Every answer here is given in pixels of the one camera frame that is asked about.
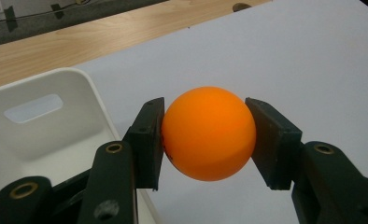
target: white table surface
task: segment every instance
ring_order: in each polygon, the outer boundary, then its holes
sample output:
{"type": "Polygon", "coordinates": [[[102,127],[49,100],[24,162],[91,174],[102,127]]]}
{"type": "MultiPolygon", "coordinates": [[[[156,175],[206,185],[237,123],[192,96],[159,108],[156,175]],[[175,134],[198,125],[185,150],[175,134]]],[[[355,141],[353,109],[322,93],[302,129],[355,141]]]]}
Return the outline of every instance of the white table surface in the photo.
{"type": "MultiPolygon", "coordinates": [[[[275,0],[79,64],[120,135],[142,104],[220,86],[264,100],[303,142],[340,147],[368,176],[368,7],[359,0],[275,0]]],[[[297,223],[290,191],[271,191],[253,161],[219,182],[192,180],[163,159],[149,191],[164,223],[297,223]]]]}

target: white container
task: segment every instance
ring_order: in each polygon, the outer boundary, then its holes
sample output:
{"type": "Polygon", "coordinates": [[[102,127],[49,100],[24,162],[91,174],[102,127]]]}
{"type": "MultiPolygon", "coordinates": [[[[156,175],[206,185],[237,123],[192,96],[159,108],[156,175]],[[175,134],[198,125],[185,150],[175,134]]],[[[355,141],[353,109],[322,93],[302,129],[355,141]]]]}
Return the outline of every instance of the white container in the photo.
{"type": "MultiPolygon", "coordinates": [[[[92,167],[97,148],[118,140],[90,78],[61,68],[0,87],[0,189],[29,175],[52,186],[92,167]]],[[[158,218],[144,190],[140,223],[158,218]]]]}

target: bin handle cutout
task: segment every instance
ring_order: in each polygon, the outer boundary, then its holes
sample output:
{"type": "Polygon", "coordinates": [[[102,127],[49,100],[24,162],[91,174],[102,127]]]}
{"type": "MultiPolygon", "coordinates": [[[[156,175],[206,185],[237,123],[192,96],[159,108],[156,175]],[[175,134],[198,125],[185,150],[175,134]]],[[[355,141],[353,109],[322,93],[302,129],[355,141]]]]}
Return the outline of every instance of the bin handle cutout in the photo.
{"type": "Polygon", "coordinates": [[[22,105],[14,106],[4,115],[15,123],[25,123],[56,111],[63,107],[63,101],[57,94],[49,94],[22,105]]]}

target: white plastic bin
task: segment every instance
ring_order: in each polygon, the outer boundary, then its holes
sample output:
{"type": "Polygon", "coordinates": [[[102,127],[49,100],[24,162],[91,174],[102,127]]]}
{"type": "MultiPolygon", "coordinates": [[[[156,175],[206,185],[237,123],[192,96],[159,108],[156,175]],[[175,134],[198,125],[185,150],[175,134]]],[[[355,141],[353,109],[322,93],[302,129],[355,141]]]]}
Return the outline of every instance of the white plastic bin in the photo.
{"type": "MultiPolygon", "coordinates": [[[[90,78],[56,69],[0,87],[0,189],[28,175],[52,186],[92,167],[97,148],[120,139],[90,78]]],[[[157,223],[137,193],[140,223],[157,223]]]]}

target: orange ball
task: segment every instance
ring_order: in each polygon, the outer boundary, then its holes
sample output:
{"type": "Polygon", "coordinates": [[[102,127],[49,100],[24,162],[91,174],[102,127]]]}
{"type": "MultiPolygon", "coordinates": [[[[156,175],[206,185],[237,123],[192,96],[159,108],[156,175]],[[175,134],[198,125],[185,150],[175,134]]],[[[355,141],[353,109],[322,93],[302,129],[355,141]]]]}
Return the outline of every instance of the orange ball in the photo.
{"type": "Polygon", "coordinates": [[[201,87],[180,95],[162,124],[165,153],[184,175],[221,180],[238,172],[256,142],[253,116],[233,93],[201,87]]]}

